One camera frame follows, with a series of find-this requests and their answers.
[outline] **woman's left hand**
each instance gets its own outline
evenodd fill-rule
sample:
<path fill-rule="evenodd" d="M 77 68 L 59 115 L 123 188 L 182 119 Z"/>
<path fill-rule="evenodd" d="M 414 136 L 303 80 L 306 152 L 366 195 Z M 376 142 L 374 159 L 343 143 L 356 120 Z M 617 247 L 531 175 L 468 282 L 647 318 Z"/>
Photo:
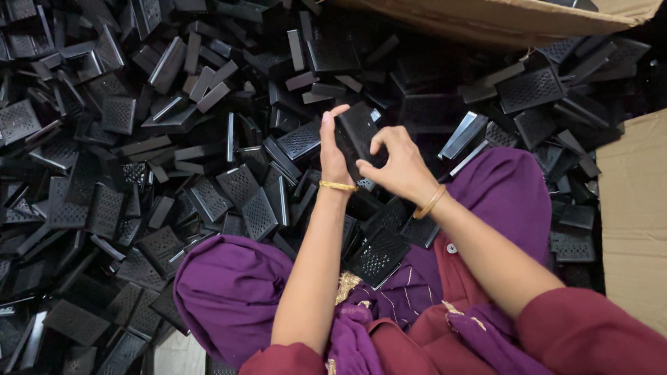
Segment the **woman's left hand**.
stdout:
<path fill-rule="evenodd" d="M 319 155 L 322 164 L 322 181 L 344 183 L 346 185 L 355 185 L 350 177 L 348 167 L 345 163 L 343 153 L 336 145 L 334 131 L 336 123 L 334 117 L 350 109 L 347 104 L 339 105 L 331 111 L 324 112 L 322 115 L 322 127 L 319 130 L 321 138 L 321 151 Z"/>

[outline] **tiled floor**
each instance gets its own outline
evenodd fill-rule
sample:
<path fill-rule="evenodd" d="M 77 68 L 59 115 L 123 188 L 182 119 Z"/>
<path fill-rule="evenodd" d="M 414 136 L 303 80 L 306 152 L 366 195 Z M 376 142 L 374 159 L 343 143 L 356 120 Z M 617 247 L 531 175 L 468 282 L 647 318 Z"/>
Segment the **tiled floor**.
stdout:
<path fill-rule="evenodd" d="M 206 352 L 194 336 L 175 331 L 155 348 L 156 375 L 204 375 Z"/>

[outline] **forearm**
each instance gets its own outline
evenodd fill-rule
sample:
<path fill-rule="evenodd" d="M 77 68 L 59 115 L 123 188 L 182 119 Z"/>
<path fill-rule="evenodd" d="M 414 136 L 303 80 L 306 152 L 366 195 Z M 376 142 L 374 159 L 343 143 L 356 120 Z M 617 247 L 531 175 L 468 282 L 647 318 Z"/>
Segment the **forearm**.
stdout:
<path fill-rule="evenodd" d="M 486 293 L 513 318 L 540 294 L 564 285 L 494 228 L 445 195 L 431 211 Z"/>
<path fill-rule="evenodd" d="M 321 188 L 278 304 L 271 344 L 304 343 L 324 353 L 334 316 L 346 192 Z"/>

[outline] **maroon kurta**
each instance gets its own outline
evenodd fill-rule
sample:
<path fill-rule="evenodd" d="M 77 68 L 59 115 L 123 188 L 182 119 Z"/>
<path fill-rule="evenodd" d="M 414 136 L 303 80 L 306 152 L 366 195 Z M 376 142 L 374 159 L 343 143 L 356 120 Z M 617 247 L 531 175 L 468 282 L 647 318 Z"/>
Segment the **maroon kurta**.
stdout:
<path fill-rule="evenodd" d="M 367 326 L 385 375 L 495 374 L 464 346 L 447 308 L 426 310 L 404 334 L 389 319 Z M 576 288 L 533 299 L 516 321 L 524 350 L 557 374 L 667 374 L 667 340 L 605 297 Z M 303 344 L 257 352 L 241 375 L 326 374 L 323 359 Z"/>

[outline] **gold embroidery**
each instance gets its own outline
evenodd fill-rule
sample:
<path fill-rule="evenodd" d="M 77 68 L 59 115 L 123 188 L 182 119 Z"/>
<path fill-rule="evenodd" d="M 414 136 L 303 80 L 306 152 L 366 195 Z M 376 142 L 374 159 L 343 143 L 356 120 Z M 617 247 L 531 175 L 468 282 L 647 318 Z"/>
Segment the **gold embroidery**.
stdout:
<path fill-rule="evenodd" d="M 477 324 L 479 324 L 480 327 L 482 327 L 482 329 L 483 329 L 484 331 L 486 331 L 486 327 L 484 326 L 484 323 L 480 322 L 480 320 L 477 319 L 477 318 L 475 318 L 474 316 L 473 316 L 471 319 L 474 320 L 475 322 L 477 322 Z"/>
<path fill-rule="evenodd" d="M 329 375 L 336 375 L 336 361 L 329 358 L 327 363 L 324 364 L 324 367 L 327 368 Z"/>
<path fill-rule="evenodd" d="M 447 311 L 449 311 L 449 312 L 451 312 L 451 313 L 454 313 L 454 314 L 463 315 L 463 313 L 460 312 L 459 310 L 457 310 L 457 309 L 454 307 L 454 305 L 452 305 L 451 303 L 449 303 L 449 302 L 445 302 L 445 301 L 440 301 L 440 302 L 442 302 L 442 303 L 445 305 L 445 307 L 447 308 Z"/>
<path fill-rule="evenodd" d="M 336 294 L 336 304 L 338 305 L 347 300 L 350 290 L 357 286 L 361 280 L 359 276 L 355 276 L 348 271 L 343 272 L 339 279 L 340 284 L 338 285 L 338 293 Z"/>

